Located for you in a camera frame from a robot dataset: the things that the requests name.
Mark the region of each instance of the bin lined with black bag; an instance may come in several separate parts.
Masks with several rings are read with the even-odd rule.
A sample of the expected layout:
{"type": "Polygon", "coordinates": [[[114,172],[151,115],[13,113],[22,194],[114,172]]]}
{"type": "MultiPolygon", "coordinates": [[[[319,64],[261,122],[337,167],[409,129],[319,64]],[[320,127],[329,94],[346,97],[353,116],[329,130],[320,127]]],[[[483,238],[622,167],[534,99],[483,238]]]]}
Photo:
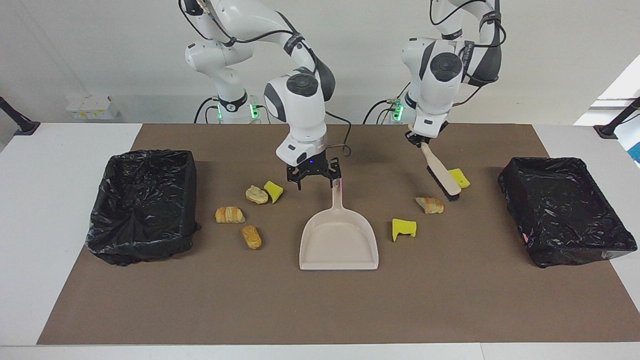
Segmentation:
{"type": "Polygon", "coordinates": [[[109,264],[168,258],[191,248],[196,168],[190,151],[112,156],[91,212],[86,246],[109,264]]]}
{"type": "Polygon", "coordinates": [[[582,265],[637,250],[580,159],[513,158],[498,182],[539,267],[582,265]]]}

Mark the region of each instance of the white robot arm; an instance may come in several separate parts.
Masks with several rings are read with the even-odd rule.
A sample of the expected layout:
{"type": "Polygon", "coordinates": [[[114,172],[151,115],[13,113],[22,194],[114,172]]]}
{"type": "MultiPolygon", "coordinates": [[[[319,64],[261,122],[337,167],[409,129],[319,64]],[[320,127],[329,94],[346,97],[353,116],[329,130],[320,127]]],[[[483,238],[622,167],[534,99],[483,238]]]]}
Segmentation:
{"type": "Polygon", "coordinates": [[[337,161],[327,161],[324,152],[324,102],[333,95],[335,78],[304,37],[284,15],[259,0],[180,1],[182,11],[196,18],[196,30],[205,38],[186,49],[187,62],[216,83],[223,117],[237,113],[248,97],[237,72],[227,66],[251,58],[252,42],[283,47],[299,67],[270,81],[264,91],[267,110],[290,127],[276,154],[288,164],[288,178],[298,186],[307,175],[338,178],[337,161]]]}
{"type": "Polygon", "coordinates": [[[498,80],[500,45],[506,36],[500,24],[500,0],[430,0],[429,18],[442,39],[411,38],[402,53],[412,75],[403,99],[404,115],[413,123],[413,132],[426,142],[446,126],[460,84],[482,87],[498,80]],[[478,18],[477,44],[461,39],[463,13],[459,10],[478,18]]]}

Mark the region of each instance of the white table surface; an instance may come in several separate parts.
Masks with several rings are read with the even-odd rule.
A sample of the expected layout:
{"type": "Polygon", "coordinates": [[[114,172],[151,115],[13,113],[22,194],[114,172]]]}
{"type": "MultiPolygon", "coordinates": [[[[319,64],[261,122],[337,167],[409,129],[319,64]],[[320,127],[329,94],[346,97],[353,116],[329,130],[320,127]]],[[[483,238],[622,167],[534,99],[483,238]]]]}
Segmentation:
{"type": "MultiPolygon", "coordinates": [[[[42,124],[0,152],[0,359],[640,359],[640,343],[464,343],[272,346],[36,346],[84,245],[110,156],[140,124],[42,124]]],[[[590,127],[535,126],[551,157],[582,158],[640,239],[640,169],[590,127]]],[[[640,253],[611,261],[640,309],[640,253]]]]}

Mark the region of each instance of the yellow sponge piece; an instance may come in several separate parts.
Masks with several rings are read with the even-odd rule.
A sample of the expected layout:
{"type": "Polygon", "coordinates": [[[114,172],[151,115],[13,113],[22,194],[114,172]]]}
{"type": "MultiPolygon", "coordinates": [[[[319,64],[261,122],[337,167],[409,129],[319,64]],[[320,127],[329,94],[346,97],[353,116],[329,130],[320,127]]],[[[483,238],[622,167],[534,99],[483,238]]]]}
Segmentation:
{"type": "Polygon", "coordinates": [[[400,219],[393,219],[391,221],[391,233],[394,237],[394,243],[398,237],[398,234],[407,234],[415,237],[415,232],[418,229],[418,223],[415,221],[407,221],[400,219]]]}
{"type": "Polygon", "coordinates": [[[462,174],[462,170],[455,168],[453,170],[449,170],[449,173],[451,174],[451,177],[453,177],[453,179],[458,183],[460,188],[465,189],[468,188],[469,185],[471,185],[465,175],[462,174]]]}
{"type": "Polygon", "coordinates": [[[272,204],[276,202],[280,195],[282,195],[282,193],[284,192],[283,188],[272,183],[271,181],[267,181],[267,183],[264,185],[264,189],[269,193],[269,196],[271,196],[272,204]]]}

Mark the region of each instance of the dustpan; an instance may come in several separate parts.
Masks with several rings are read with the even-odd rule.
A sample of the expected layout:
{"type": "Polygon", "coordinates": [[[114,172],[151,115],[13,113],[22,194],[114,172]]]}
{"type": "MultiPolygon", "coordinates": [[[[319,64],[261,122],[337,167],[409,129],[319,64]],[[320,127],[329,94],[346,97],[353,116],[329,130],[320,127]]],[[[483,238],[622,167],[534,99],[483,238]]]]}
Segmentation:
{"type": "Polygon", "coordinates": [[[300,243],[301,270],[375,270],[378,246],[371,224],[342,206],[342,179],[333,181],[333,206],[315,214],[300,243]]]}

